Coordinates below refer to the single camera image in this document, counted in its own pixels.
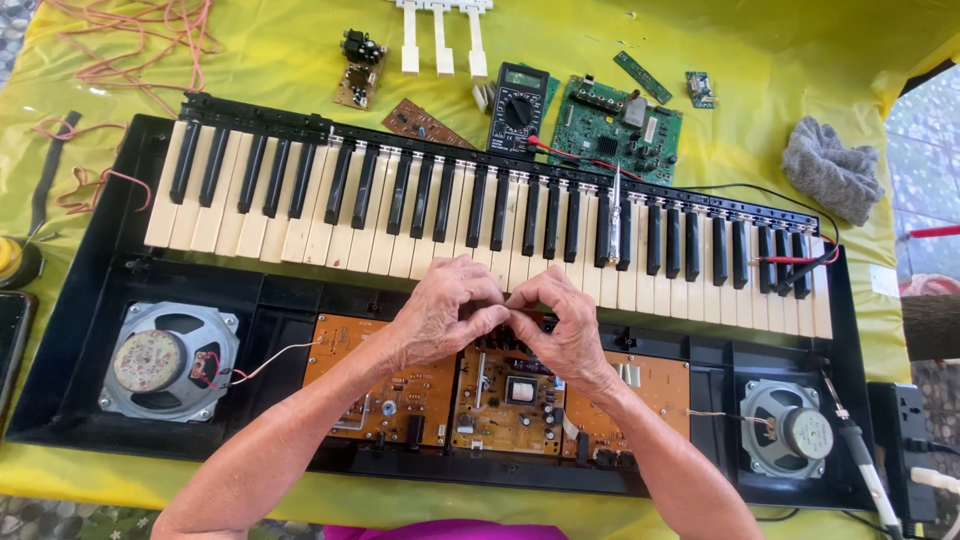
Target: yellow tablecloth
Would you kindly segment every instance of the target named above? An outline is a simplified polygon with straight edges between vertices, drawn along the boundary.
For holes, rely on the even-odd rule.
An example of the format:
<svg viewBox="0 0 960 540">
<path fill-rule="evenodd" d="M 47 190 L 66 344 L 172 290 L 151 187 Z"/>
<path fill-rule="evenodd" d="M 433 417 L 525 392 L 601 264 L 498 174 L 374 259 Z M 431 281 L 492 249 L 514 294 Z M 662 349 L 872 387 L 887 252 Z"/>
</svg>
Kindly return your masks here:
<svg viewBox="0 0 960 540">
<path fill-rule="evenodd" d="M 111 0 L 105 7 L 127 13 L 138 9 L 121 0 Z M 457 71 L 453 79 L 436 76 L 432 13 L 419 12 L 417 20 L 420 76 L 407 78 L 399 73 L 402 11 L 393 2 L 218 0 L 209 30 L 223 49 L 204 58 L 206 91 L 374 128 L 400 99 L 409 97 L 483 147 L 488 118 L 469 95 L 466 16 L 454 11 L 445 18 L 446 44 L 454 51 Z M 63 44 L 57 32 L 81 25 L 41 5 L 12 78 L 0 92 L 2 234 L 25 236 L 29 228 L 30 196 L 48 146 L 47 139 L 30 131 L 40 119 L 62 117 L 73 109 L 84 114 L 83 127 L 125 122 L 136 112 L 162 115 L 138 91 L 91 87 L 72 78 L 84 59 Z M 632 89 L 634 81 L 612 62 L 617 52 L 628 51 L 673 92 L 669 106 L 684 112 L 676 185 L 747 182 L 801 198 L 780 171 L 780 153 L 798 119 L 812 114 L 833 125 L 849 146 L 883 149 L 883 118 L 906 78 L 960 52 L 960 7 L 919 0 L 496 0 L 494 8 L 481 16 L 481 27 L 492 74 L 502 61 L 523 61 L 562 81 L 569 74 L 589 72 L 602 83 Z M 392 49 L 370 112 L 331 102 L 344 65 L 338 42 L 348 28 L 369 32 Z M 132 38 L 111 34 L 87 43 L 109 55 L 116 54 L 121 40 L 127 43 Z M 150 78 L 167 77 L 183 84 L 189 65 L 189 56 L 181 50 L 152 67 Z M 684 92 L 686 70 L 710 74 L 720 99 L 716 110 L 692 108 Z M 160 95 L 173 107 L 180 100 L 174 91 Z M 546 115 L 545 133 L 552 133 L 559 101 Z M 118 133 L 101 130 L 67 143 L 52 193 L 73 188 L 74 164 L 96 171 L 108 166 L 118 138 Z M 887 197 L 866 227 L 844 225 L 843 243 L 850 258 L 868 379 L 909 380 L 899 302 L 873 292 L 870 282 L 871 263 L 895 266 L 885 160 L 877 172 Z M 788 206 L 754 190 L 728 190 L 723 195 Z M 52 206 L 49 216 L 38 236 L 50 232 L 60 236 L 41 244 L 48 259 L 46 271 L 28 287 L 39 296 L 41 307 L 25 368 L 88 219 L 65 216 Z M 21 383 L 26 371 L 21 372 Z M 162 507 L 196 467 L 3 443 L 0 493 Z M 571 538 L 672 537 L 646 500 L 320 474 L 306 475 L 274 515 L 378 528 L 474 517 L 555 524 Z M 836 512 L 802 512 L 765 529 L 776 538 L 871 535 Z"/>
</svg>

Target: rag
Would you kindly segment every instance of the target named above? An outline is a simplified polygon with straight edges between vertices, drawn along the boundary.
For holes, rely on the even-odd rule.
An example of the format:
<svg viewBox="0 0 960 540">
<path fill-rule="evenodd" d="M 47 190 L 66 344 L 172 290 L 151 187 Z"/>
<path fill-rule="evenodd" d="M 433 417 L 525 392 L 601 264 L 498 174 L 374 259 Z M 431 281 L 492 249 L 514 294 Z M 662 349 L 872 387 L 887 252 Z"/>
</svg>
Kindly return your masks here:
<svg viewBox="0 0 960 540">
<path fill-rule="evenodd" d="M 844 148 L 829 125 L 804 116 L 790 134 L 783 165 L 790 183 L 830 212 L 863 227 L 883 198 L 876 181 L 880 153 L 873 146 Z"/>
</svg>

